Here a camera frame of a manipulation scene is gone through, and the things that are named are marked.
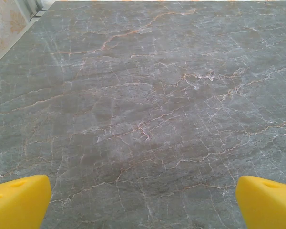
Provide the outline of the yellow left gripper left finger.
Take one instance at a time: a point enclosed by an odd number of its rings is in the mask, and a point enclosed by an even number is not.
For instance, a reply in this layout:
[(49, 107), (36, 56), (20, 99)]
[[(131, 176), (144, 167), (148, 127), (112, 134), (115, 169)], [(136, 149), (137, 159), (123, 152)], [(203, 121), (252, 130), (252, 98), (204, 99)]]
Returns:
[(46, 175), (0, 184), (0, 229), (39, 229), (51, 199)]

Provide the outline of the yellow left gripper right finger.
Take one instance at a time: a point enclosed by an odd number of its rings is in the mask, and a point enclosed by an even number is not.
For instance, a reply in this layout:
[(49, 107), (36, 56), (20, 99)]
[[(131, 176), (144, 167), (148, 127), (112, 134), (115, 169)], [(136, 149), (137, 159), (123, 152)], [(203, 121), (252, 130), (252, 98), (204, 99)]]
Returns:
[(286, 229), (286, 184), (241, 176), (236, 200), (248, 229)]

